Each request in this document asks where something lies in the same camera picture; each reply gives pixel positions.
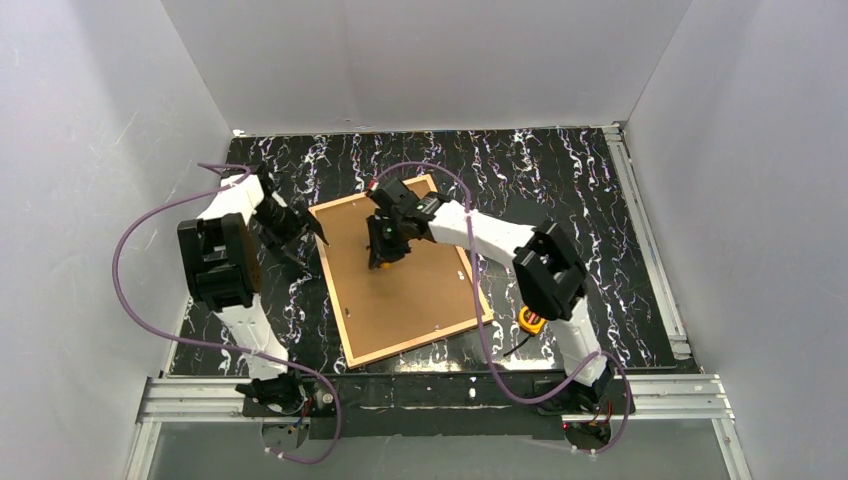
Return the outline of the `wooden photo frame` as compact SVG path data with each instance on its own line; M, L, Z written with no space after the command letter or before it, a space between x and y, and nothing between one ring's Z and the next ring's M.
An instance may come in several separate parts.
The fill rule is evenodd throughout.
M414 241L389 267L370 269L357 193L311 207L326 238L317 249L348 367L358 368L477 326L471 264L462 247Z

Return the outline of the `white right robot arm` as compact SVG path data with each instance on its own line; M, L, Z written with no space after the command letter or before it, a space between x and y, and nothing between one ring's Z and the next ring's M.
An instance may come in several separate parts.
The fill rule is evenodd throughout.
M587 268L558 223L511 223L439 192L419 196L396 178L372 180L365 195L376 206L367 219L370 269L403 259L413 240L461 247L510 268L524 303L520 321L552 329L566 374L565 385L530 403L562 412L592 411L603 402L613 367L585 312Z

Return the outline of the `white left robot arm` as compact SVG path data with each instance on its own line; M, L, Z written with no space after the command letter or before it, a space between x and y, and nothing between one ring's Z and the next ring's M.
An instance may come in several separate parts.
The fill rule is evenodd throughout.
M235 345L248 351L251 380L237 391L274 412L294 415L304 408L306 393L300 374L286 366L289 352L262 308L262 273L249 225L256 222L262 242L288 258L307 234L320 240L326 235L304 202L288 202L276 192L267 172L242 177L229 170L220 185L211 204L177 228L188 290L228 328Z

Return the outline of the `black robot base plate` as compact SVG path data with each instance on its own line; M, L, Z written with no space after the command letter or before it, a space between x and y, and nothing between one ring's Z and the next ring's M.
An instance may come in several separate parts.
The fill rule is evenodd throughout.
M626 403L625 384L606 371L597 387L571 382L559 393L559 373L505 372L503 381L521 397L512 401L488 373L332 375L331 385L299 372L279 380L252 380L235 390L244 397L248 418L291 419L295 430L311 440L401 435L529 436L561 440L578 422L609 436L615 415L634 412Z

